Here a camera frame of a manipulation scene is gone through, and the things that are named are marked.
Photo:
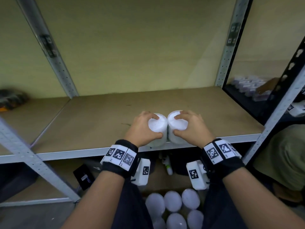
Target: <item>hand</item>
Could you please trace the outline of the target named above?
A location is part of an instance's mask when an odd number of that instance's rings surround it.
[[[174,135],[183,138],[188,143],[203,148],[215,139],[215,136],[208,130],[201,115],[192,111],[180,111],[180,115],[174,117],[176,120],[184,119],[188,122],[186,130],[173,131]]]
[[[153,132],[148,127],[150,119],[158,120],[159,117],[151,112],[141,112],[140,115],[135,117],[134,122],[125,134],[124,139],[133,143],[135,146],[140,147],[147,145],[149,142],[162,138],[161,132]]]

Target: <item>floor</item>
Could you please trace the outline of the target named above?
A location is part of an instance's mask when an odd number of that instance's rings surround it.
[[[1,229],[59,229],[74,209],[72,202],[0,208]]]

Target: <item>green fabric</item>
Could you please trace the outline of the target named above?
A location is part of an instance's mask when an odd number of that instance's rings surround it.
[[[305,125],[291,125],[274,135],[253,166],[291,190],[302,190],[305,186]]]

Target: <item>metal shelf frame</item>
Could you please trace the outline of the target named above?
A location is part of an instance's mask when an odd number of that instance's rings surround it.
[[[35,2],[35,0],[16,0],[19,4],[21,11],[23,12],[25,18],[27,19],[29,26],[31,27],[33,34],[37,38],[47,60],[49,61],[54,73],[59,79],[63,89],[65,90],[67,96],[73,98],[78,96],[76,87],[70,77],[67,67],[63,59],[60,56],[59,50],[57,49],[55,42],[45,24],[40,10]],[[233,15],[230,23],[230,29],[228,31],[226,44],[224,46],[222,59],[220,61],[219,69],[217,72],[217,77],[215,81],[215,86],[224,87],[226,84],[228,75],[230,73],[231,66],[234,61],[236,51],[238,49],[238,44],[242,35],[243,28],[246,23],[247,16],[249,14],[251,4],[253,0],[236,0],[235,7],[233,10]],[[291,62],[298,62],[302,59],[297,59],[298,51],[295,53],[294,58]],[[223,137],[223,139],[231,143],[240,142],[255,142],[250,150],[243,157],[245,164],[253,157],[257,149],[260,147],[262,142],[265,140],[267,135],[276,125],[278,120],[286,111],[287,107],[294,100],[295,96],[299,93],[300,89],[305,85],[305,66],[297,65],[297,70],[294,70],[291,76],[295,76],[294,79],[289,79],[291,84],[287,86],[287,91],[282,95],[280,101],[275,106],[275,109],[270,113],[270,117],[266,121],[265,130],[262,134],[249,134],[249,135],[237,135]],[[105,148],[94,148],[94,149],[84,149],[84,150],[73,150],[73,151],[58,151],[51,153],[41,153],[35,154],[31,150],[31,145],[24,142],[13,129],[8,126],[8,124],[0,118],[0,143],[12,152],[12,155],[0,156],[0,164],[4,163],[14,163],[14,162],[25,162],[34,171],[36,171],[41,177],[47,180],[51,185],[57,188],[59,191],[64,193],[66,198],[54,198],[54,199],[42,199],[42,200],[32,200],[32,201],[20,201],[20,202],[5,202],[0,203],[0,206],[17,206],[17,205],[30,205],[30,204],[43,204],[43,203],[55,203],[55,202],[65,202],[65,201],[77,201],[80,196],[77,194],[76,190],[62,180],[56,172],[46,165],[44,161],[48,160],[59,160],[68,158],[81,158],[90,156],[101,156],[105,155],[108,151],[108,147]],[[154,151],[154,150],[168,150],[176,148],[187,148],[192,147],[190,144],[176,145],[171,142],[167,142],[160,148],[150,148],[148,146],[143,146],[139,148],[140,152]]]

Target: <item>yellow wall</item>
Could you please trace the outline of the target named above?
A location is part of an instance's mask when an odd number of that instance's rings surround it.
[[[235,0],[36,0],[80,95],[213,86]]]
[[[0,0],[0,88],[66,96],[15,0]]]
[[[280,77],[305,35],[305,0],[254,0],[230,78]]]

